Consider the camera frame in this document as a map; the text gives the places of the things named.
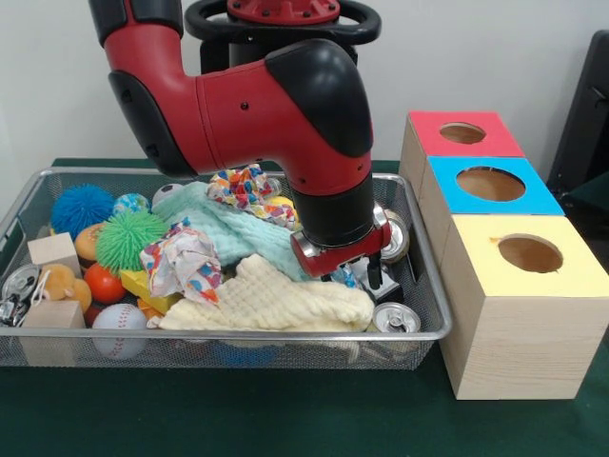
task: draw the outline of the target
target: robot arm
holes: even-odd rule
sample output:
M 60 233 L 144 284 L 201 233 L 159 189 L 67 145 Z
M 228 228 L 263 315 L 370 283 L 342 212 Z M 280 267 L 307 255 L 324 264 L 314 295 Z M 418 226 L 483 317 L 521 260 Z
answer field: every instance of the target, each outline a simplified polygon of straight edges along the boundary
M 367 99 L 341 47 L 310 40 L 258 62 L 189 77 L 178 0 L 89 5 L 112 89 L 160 171 L 191 177 L 277 162 L 304 227 L 292 245 L 314 276 L 388 243 L 388 225 L 373 211 Z

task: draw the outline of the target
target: cream towel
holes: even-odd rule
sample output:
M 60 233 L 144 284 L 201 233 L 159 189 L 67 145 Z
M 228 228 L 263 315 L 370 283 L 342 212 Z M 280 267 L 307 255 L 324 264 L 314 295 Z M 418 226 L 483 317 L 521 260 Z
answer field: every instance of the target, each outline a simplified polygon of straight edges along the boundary
M 342 284 L 295 283 L 254 254 L 216 289 L 218 307 L 176 303 L 159 323 L 167 330 L 363 331 L 374 305 Z

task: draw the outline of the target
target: orange ball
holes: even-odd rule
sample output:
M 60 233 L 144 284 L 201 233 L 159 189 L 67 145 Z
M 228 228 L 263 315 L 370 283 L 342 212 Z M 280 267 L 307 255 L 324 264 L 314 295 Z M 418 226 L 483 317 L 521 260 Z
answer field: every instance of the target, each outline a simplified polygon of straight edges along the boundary
M 104 305 L 120 302 L 127 293 L 121 280 L 99 264 L 93 264 L 87 270 L 85 281 L 91 289 L 93 300 Z

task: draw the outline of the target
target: blue spiky ball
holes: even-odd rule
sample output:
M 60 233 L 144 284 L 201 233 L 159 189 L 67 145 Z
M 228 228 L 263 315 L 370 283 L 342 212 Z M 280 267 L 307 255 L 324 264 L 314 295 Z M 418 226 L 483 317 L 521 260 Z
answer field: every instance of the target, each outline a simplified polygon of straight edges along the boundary
M 92 226 L 112 215 L 114 198 L 105 190 L 91 184 L 66 190 L 55 202 L 50 223 L 56 233 L 69 233 L 72 240 Z

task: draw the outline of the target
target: metal basket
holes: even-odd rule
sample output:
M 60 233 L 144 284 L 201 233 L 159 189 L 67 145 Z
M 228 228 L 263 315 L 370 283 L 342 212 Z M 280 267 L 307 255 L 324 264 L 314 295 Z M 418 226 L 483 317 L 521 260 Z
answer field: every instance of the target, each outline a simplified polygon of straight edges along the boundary
M 283 175 L 269 175 L 281 180 L 289 197 Z M 153 169 L 55 168 L 35 174 L 0 224 L 0 284 L 30 262 L 27 241 L 49 235 L 51 207 L 65 189 L 90 183 L 114 196 L 137 191 L 151 198 L 170 182 Z M 418 333 L 0 328 L 0 367 L 415 369 L 450 330 L 450 312 L 411 187 L 400 176 L 375 174 L 374 194 L 410 230 L 409 255 L 391 269 L 402 284 L 403 302 L 421 317 Z M 116 338 L 145 348 L 126 360 L 104 357 L 100 342 Z

